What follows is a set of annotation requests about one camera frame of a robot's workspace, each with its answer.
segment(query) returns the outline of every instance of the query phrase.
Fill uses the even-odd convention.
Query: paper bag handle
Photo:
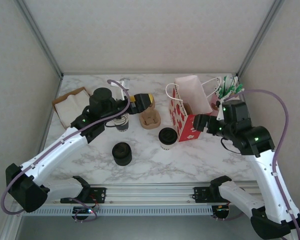
[[[210,79],[210,80],[208,80],[208,81],[206,81],[206,82],[204,82],[204,83],[201,84],[201,86],[203,86],[204,84],[206,84],[206,83],[208,83],[208,82],[210,82],[212,80],[215,80],[215,79],[219,79],[219,85],[216,87],[216,89],[212,93],[210,93],[208,96],[206,96],[207,98],[210,97],[212,94],[214,94],[216,91],[218,91],[218,89],[219,89],[219,87],[221,85],[221,77],[220,76],[214,77],[214,78],[212,78],[212,79]]]
[[[178,85],[178,84],[175,84],[175,83],[169,83],[167,86],[165,86],[165,94],[166,94],[169,98],[171,98],[171,99],[173,99],[173,100],[178,100],[178,101],[183,102],[182,99],[174,98],[174,97],[172,97],[172,96],[170,96],[170,95],[168,94],[167,88],[168,88],[169,85],[176,85],[176,86],[177,86],[177,90],[179,89],[179,85]]]

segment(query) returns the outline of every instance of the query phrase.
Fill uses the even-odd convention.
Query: marble table surface
[[[50,175],[51,179],[60,180],[79,175],[90,184],[154,184],[209,182],[227,175],[234,181],[255,180],[245,158],[225,150],[220,144],[220,137],[203,132],[199,139],[179,142],[171,150],[163,150],[160,147],[159,130],[172,125],[165,87],[173,83],[175,78],[187,75],[189,74],[64,76],[60,96],[80,87],[85,87],[90,94],[99,87],[114,90],[114,87],[107,84],[108,79],[129,78],[131,95],[153,94],[155,109],[161,116],[161,126],[152,130],[143,129],[139,116],[130,115],[126,132],[106,128],[89,145],[78,150],[56,168]],[[202,83],[212,77],[225,76],[224,73],[197,75]],[[45,147],[53,143],[64,131],[58,115],[54,113]],[[119,142],[126,142],[131,146],[132,162],[127,166],[117,165],[112,157],[112,148]],[[227,147],[233,149],[230,142],[227,143]]]

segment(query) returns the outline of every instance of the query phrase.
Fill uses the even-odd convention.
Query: white wall
[[[266,89],[287,105],[290,123],[279,166],[292,198],[300,208],[300,0],[286,0],[254,59],[242,77],[246,89]],[[254,125],[263,125],[277,144],[284,112],[275,99],[247,96]]]
[[[5,169],[38,151],[58,77],[12,0],[0,1],[0,197]],[[0,232],[5,214],[0,208]]]
[[[26,0],[64,73],[234,73],[273,0]]]

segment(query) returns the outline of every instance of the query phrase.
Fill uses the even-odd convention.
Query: strawberry pattern bag
[[[178,77],[174,83],[170,83],[165,87],[165,92],[170,98],[169,100],[169,114],[173,126],[178,134],[178,141],[188,141],[197,139],[200,131],[196,131],[193,127],[194,119],[197,114],[209,114],[213,110],[206,96],[203,84],[212,80],[219,80],[220,77],[215,77],[209,81],[201,83],[198,76],[190,75],[185,77]],[[172,95],[168,94],[168,87],[173,86]]]

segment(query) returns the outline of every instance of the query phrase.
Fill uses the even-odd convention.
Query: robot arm
[[[223,116],[199,114],[195,116],[193,127],[203,132],[223,137],[246,156],[256,178],[264,201],[246,193],[227,176],[211,181],[210,190],[216,198],[232,202],[251,220],[256,233],[263,239],[283,237],[295,228],[292,217],[286,208],[282,194],[272,170],[275,146],[268,130],[262,126],[253,127],[245,102],[229,100],[220,106]],[[276,172],[283,192],[289,199],[292,214],[300,227],[300,211],[293,202],[278,165]]]
[[[130,102],[129,107],[126,112],[123,112],[128,102]],[[48,176],[74,152],[88,145],[101,134],[105,130],[105,124],[114,119],[112,116],[121,112],[122,114],[141,113],[152,102],[151,94],[136,94],[130,97],[130,101],[127,99],[115,100],[108,88],[96,89],[89,98],[89,105],[62,136],[29,161],[20,166],[13,163],[6,169],[7,186],[18,174],[28,169],[8,192],[26,212],[37,210],[47,200],[77,198],[84,202],[88,198],[90,185],[80,176],[74,176],[67,180],[47,181]],[[99,120],[102,121],[89,127],[90,124]],[[35,164],[39,158],[42,158],[41,161]]]

